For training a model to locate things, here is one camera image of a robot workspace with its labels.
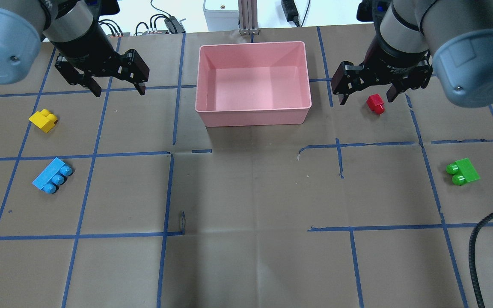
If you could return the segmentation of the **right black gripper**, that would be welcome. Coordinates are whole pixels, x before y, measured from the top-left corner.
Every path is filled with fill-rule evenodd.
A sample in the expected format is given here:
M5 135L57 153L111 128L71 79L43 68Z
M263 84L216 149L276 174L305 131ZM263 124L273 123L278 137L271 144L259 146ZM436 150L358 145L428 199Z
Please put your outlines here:
M432 74L428 51L405 53L376 36L360 64L341 62L331 78L331 91L340 94L340 105L344 106L353 93L370 86L391 84L386 98L393 103L408 89L425 89Z

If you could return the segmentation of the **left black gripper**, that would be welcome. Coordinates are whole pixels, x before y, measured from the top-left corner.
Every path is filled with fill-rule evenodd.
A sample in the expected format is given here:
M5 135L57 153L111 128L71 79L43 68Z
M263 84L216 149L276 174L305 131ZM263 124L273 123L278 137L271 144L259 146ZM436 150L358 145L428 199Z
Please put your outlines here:
M138 93L145 95L148 65L135 49L119 54L100 26L71 40L50 34L49 41L59 52L54 66L69 84L85 85L99 98L101 87L94 77L115 77L134 84Z

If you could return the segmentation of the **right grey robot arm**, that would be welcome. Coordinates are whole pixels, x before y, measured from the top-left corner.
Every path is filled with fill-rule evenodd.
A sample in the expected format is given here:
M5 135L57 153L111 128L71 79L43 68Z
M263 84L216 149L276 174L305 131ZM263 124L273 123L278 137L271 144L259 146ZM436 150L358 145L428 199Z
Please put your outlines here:
M392 102L433 74L454 105L493 104L493 0L362 0L357 19L373 22L375 37L359 65L343 61L331 78L341 105L379 85Z

